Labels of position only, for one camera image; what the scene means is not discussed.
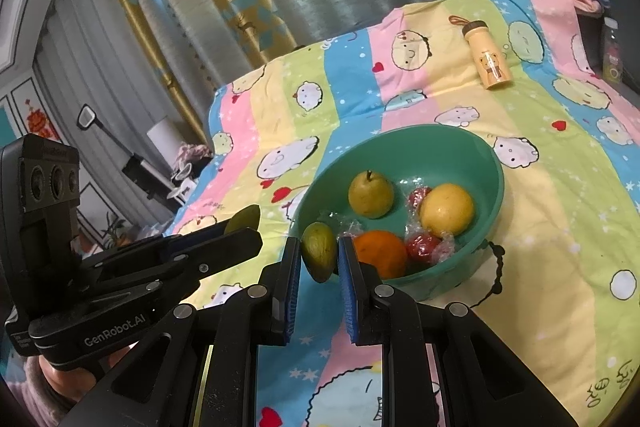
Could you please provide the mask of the pink sleeve forearm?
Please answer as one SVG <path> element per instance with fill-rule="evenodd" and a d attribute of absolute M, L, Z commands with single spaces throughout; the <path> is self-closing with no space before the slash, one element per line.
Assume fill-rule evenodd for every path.
<path fill-rule="evenodd" d="M 9 381 L 9 391 L 37 426 L 57 426 L 70 410 L 70 403 L 47 381 L 40 358 L 28 358 L 24 369 L 25 380 Z"/>

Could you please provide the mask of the person left hand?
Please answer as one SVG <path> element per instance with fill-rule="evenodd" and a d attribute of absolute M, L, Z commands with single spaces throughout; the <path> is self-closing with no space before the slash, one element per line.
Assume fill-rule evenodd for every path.
<path fill-rule="evenodd" d="M 79 402 L 96 385 L 96 377 L 87 369 L 78 367 L 71 371 L 60 371 L 53 367 L 43 355 L 38 358 L 38 363 L 50 387 L 70 402 Z"/>

